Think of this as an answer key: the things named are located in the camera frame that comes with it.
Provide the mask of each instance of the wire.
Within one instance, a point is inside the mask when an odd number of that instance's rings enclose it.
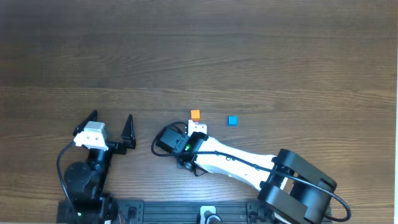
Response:
[[[178,157],[178,156],[181,156],[181,155],[184,155],[184,156],[194,156],[194,155],[216,155],[216,156],[225,156],[225,157],[234,159],[234,160],[236,160],[236,161],[242,162],[243,164],[246,164],[246,165],[248,165],[248,166],[251,166],[251,167],[253,167],[253,168],[257,169],[257,170],[263,170],[263,171],[269,172],[270,174],[281,175],[282,177],[285,177],[285,178],[294,180],[294,181],[296,181],[296,182],[300,182],[301,184],[308,185],[308,186],[313,187],[313,188],[315,188],[315,189],[318,189],[318,190],[320,190],[321,192],[326,193],[327,195],[329,195],[329,196],[331,196],[332,198],[336,199],[336,200],[345,208],[345,210],[346,210],[346,212],[347,212],[347,216],[344,217],[344,218],[335,218],[335,217],[331,217],[331,216],[325,215],[325,218],[327,218],[327,219],[329,219],[329,220],[332,220],[332,221],[335,221],[335,222],[345,222],[345,221],[348,221],[348,220],[351,218],[352,213],[351,213],[351,209],[349,208],[348,204],[347,204],[341,197],[337,196],[336,194],[334,194],[334,193],[332,193],[332,192],[330,192],[330,191],[328,191],[328,190],[325,190],[325,189],[323,189],[323,188],[321,188],[321,187],[319,187],[319,186],[317,186],[317,185],[315,185],[315,184],[313,184],[313,183],[311,183],[311,182],[308,182],[308,181],[306,181],[306,180],[300,179],[300,178],[295,177],[295,176],[292,176],[292,175],[285,174],[285,173],[283,173],[283,172],[278,172],[278,171],[276,171],[276,170],[272,170],[272,169],[268,169],[268,168],[265,168],[265,167],[261,167],[261,166],[259,166],[259,165],[257,165],[257,164],[253,164],[253,163],[251,163],[251,162],[245,161],[244,159],[238,158],[238,157],[233,156],[233,155],[231,155],[231,154],[224,153],[224,152],[218,152],[218,151],[203,151],[203,152],[189,152],[189,153],[173,153],[173,154],[159,154],[159,153],[155,152],[155,151],[154,151],[154,145],[155,145],[157,139],[159,138],[160,134],[163,132],[164,129],[168,128],[169,126],[176,125],[176,124],[185,124],[185,126],[187,126],[186,123],[181,122],[181,121],[177,121],[177,122],[174,122],[174,123],[172,123],[172,124],[170,124],[170,125],[164,127],[164,128],[156,135],[156,137],[154,138],[154,140],[153,140],[153,142],[152,142],[151,151],[152,151],[153,154],[155,154],[156,156],[160,156],[160,157],[171,157],[171,156],[172,156],[172,157]]]
[[[58,171],[58,176],[59,176],[59,178],[60,178],[62,190],[63,190],[63,192],[65,193],[65,196],[66,196],[66,198],[67,198],[67,202],[69,203],[69,207],[70,207],[70,209],[72,210],[72,213],[73,213],[73,215],[74,215],[75,218],[76,218],[76,222],[79,224],[79,217],[78,217],[78,214],[77,214],[77,212],[76,212],[75,207],[74,207],[73,204],[72,204],[72,201],[70,200],[69,194],[68,194],[68,192],[67,192],[67,185],[65,184],[65,181],[63,180],[62,171],[61,171],[61,158],[62,158],[62,156],[63,156],[72,146],[74,146],[74,145],[75,145],[75,144],[74,144],[73,141],[70,142],[64,149],[62,149],[62,151],[61,151],[60,154],[58,155],[58,158],[57,158],[57,171]]]

